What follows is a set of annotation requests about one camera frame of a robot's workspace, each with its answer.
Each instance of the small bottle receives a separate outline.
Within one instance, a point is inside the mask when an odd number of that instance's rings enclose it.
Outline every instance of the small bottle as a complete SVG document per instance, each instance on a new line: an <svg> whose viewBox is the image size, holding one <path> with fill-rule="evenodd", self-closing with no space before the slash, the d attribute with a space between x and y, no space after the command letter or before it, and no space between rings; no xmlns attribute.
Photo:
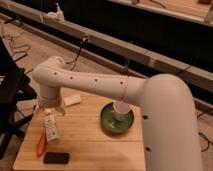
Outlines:
<svg viewBox="0 0 213 171"><path fill-rule="evenodd" d="M54 115L51 112L47 112L45 116L45 128L46 137L49 144L55 144L59 141L58 129L56 127L56 122Z"/></svg>
<svg viewBox="0 0 213 171"><path fill-rule="evenodd" d="M58 21L59 22L65 22L65 18L64 18L64 13L63 11L61 10L60 6L58 3L56 3L56 6L57 6L57 17L58 17Z"/></svg>

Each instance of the green bowl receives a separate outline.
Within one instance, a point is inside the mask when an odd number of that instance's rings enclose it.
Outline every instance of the green bowl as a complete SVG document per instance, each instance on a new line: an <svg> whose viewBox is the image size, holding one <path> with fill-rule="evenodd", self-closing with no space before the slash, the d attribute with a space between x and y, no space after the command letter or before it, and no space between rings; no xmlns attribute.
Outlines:
<svg viewBox="0 0 213 171"><path fill-rule="evenodd" d="M101 111L101 125L102 127L110 133L121 134L126 132L133 124L134 114L130 110L125 120L118 121L115 118L115 111L113 109L113 103L107 104Z"/></svg>

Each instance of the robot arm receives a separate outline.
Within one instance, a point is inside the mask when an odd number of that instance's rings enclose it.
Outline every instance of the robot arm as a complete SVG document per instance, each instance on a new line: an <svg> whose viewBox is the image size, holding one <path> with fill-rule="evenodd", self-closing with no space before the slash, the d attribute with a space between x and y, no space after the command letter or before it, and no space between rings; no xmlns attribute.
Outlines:
<svg viewBox="0 0 213 171"><path fill-rule="evenodd" d="M63 69L64 65L63 59L52 57L34 69L41 107L59 106L61 87L137 105L141 108L147 171L203 170L195 106L182 80L168 74L140 79L71 72Z"/></svg>

